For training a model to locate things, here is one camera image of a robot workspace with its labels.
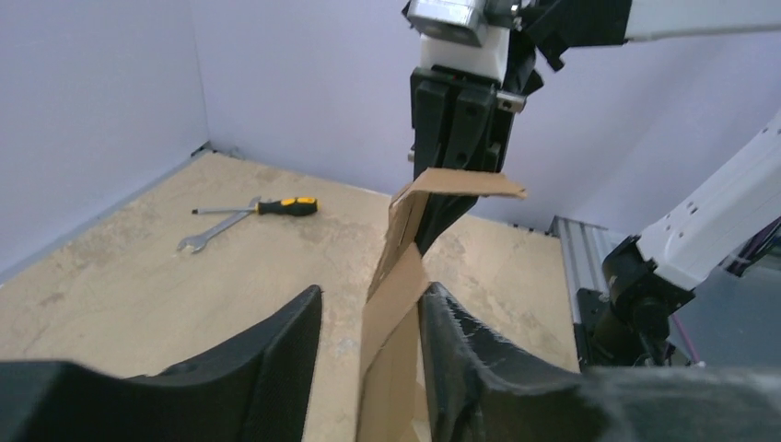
wooden tabletop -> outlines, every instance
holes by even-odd
[[[177,252],[225,215],[194,207],[316,196],[315,216],[250,216],[198,254]],[[206,154],[0,286],[0,359],[65,358],[118,377],[154,375],[324,290],[305,440],[351,440],[361,308],[390,198]],[[557,238],[465,216],[425,257],[470,312],[517,345],[577,371]]]

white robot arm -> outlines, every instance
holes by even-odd
[[[412,0],[403,13],[422,34],[412,81],[415,175],[425,167],[501,169],[511,114],[542,87],[536,53],[557,71],[570,47],[781,29],[778,0]],[[431,202],[424,220],[437,226],[416,239],[421,251],[470,204]],[[668,316],[779,216],[781,112],[678,207],[607,257],[610,308],[590,338],[601,363],[631,365],[644,351],[660,353]]]

yellow and black screwdriver handle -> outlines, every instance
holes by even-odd
[[[318,211],[319,205],[317,198],[302,196],[298,198],[287,198],[281,201],[270,203],[258,203],[255,206],[255,213],[258,215],[277,214],[291,216],[307,216]]]

hand tool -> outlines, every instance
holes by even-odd
[[[257,198],[252,198],[252,201],[250,201],[250,205],[258,204],[260,201],[261,201],[260,196]],[[179,246],[176,248],[176,250],[180,251],[187,246],[191,246],[192,253],[198,253],[204,247],[206,247],[206,243],[209,242],[209,239],[216,237],[223,230],[226,230],[228,227],[231,227],[234,224],[238,223],[238,221],[241,221],[242,219],[247,217],[250,213],[251,212],[238,212],[232,216],[229,216],[218,225],[206,230],[201,235],[193,235],[191,237],[187,237],[183,239],[179,243]]]
[[[316,198],[298,197],[287,198],[281,201],[270,203],[251,204],[250,207],[213,207],[206,209],[193,209],[194,215],[200,214],[221,214],[226,212],[254,212],[258,215],[277,214],[291,216],[312,215],[318,211],[318,201]]]

screwdriver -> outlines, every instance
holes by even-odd
[[[212,207],[206,209],[193,209],[194,215],[201,214],[223,214],[233,212],[254,212],[258,215],[277,214],[291,216],[312,215],[318,211],[317,198],[298,197],[287,198],[281,201],[272,201],[270,203],[257,203],[254,207]]]

